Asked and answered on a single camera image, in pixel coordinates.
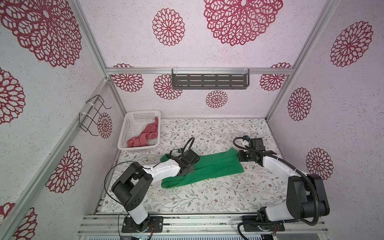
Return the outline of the green tank top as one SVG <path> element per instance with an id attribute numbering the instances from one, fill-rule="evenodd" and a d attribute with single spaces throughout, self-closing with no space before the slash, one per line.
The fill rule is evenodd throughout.
<path id="1" fill-rule="evenodd" d="M 172 189 L 244 172 L 238 158 L 238 151 L 234 148 L 221 153 L 201 156 L 194 168 L 195 171 L 186 176 L 170 177 L 162 180 L 161 187 L 163 189 Z"/>

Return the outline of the pink tank top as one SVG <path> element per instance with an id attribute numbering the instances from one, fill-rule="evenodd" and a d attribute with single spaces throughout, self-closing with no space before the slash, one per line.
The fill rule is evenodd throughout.
<path id="1" fill-rule="evenodd" d="M 146 147 L 149 140 L 156 139 L 159 133 L 159 118 L 155 117 L 154 122 L 148 124 L 145 129 L 136 137 L 127 141 L 128 148 Z"/>

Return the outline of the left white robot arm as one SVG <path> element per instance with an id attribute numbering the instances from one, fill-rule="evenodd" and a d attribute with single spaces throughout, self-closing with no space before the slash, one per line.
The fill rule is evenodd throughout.
<path id="1" fill-rule="evenodd" d="M 133 162 L 115 181 L 111 187 L 112 192 L 134 223 L 144 228 L 149 224 L 150 217 L 143 199 L 151 184 L 170 177 L 185 177 L 195 171 L 195 164 L 199 161 L 199 155 L 187 150 L 177 157 L 151 166 Z"/>

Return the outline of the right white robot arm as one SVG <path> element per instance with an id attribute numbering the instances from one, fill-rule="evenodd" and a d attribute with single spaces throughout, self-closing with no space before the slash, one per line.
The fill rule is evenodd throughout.
<path id="1" fill-rule="evenodd" d="M 257 223 L 266 225 L 303 222 L 314 226 L 320 217 L 330 214 L 326 189 L 319 175 L 305 173 L 278 157 L 274 151 L 266 150 L 262 138 L 236 137 L 233 144 L 240 149 L 240 162 L 254 162 L 287 184 L 286 200 L 261 208 Z"/>

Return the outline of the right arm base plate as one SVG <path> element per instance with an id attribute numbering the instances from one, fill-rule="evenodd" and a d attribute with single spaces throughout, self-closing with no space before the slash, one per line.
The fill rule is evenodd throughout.
<path id="1" fill-rule="evenodd" d="M 286 230 L 283 223 L 260 220 L 258 216 L 242 216 L 242 222 L 245 232 L 283 232 Z"/>

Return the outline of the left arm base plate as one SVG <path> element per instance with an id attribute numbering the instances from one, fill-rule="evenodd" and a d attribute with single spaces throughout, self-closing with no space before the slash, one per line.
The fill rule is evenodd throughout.
<path id="1" fill-rule="evenodd" d="M 161 233 L 163 231 L 164 217 L 149 216 L 141 224 L 137 224 L 130 216 L 125 217 L 122 233 Z"/>

